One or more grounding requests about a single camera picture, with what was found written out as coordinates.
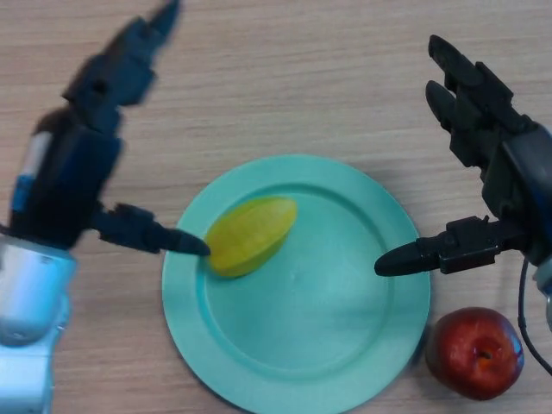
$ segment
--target apple stem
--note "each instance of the apple stem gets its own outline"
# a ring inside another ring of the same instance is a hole
[[[485,358],[486,360],[491,360],[492,355],[489,352],[486,351],[480,351],[480,358]]]

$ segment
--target blue stripe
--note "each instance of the blue stripe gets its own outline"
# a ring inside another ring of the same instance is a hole
[[[13,211],[21,212],[25,210],[28,194],[34,181],[35,179],[30,175],[20,175],[17,177],[16,190],[11,199],[11,209]]]

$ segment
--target yellow fruit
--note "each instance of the yellow fruit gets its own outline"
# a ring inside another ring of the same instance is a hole
[[[281,248],[297,211],[290,198],[264,197],[222,216],[205,237],[213,270],[223,277],[237,278],[262,266]]]

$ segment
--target wooden table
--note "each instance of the wooden table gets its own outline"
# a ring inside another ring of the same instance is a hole
[[[2,219],[34,123],[83,58],[154,0],[0,2]],[[549,0],[191,0],[160,59],[147,106],[127,112],[125,157],[105,202],[124,201],[174,224],[211,180],[242,162],[303,152],[334,157],[380,181],[424,235],[483,216],[478,172],[461,167],[425,103],[442,74],[433,33],[484,60],[517,108],[552,124]],[[175,351],[160,302],[162,257],[86,235],[75,254],[74,317],[55,354],[54,414],[238,412],[199,385]],[[432,320],[483,305],[517,317],[518,254],[495,266],[435,274]],[[552,359],[543,298],[529,283],[530,333]],[[472,403],[439,386],[423,363],[356,413],[550,413],[551,378],[527,357],[503,397]]]

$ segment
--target robotic arm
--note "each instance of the robotic arm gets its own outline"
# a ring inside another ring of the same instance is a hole
[[[52,354],[70,316],[67,285],[77,267],[69,250],[87,229],[104,241],[149,253],[207,255],[207,245],[166,229],[128,204],[99,201],[122,152],[119,108],[140,104],[151,65],[179,15],[169,1],[149,21],[132,20],[85,62],[65,107],[36,126],[16,181],[9,226],[0,230],[0,411],[48,414]]]
[[[430,81],[428,104],[450,133],[450,150],[464,166],[481,170],[483,199],[498,220],[471,216],[448,223],[440,235],[384,254],[375,271],[454,273],[492,264],[496,255],[516,249],[538,268],[535,280],[547,298],[552,329],[552,136],[512,108],[513,93],[483,63],[473,65],[435,35],[429,52],[445,73],[445,87]]]

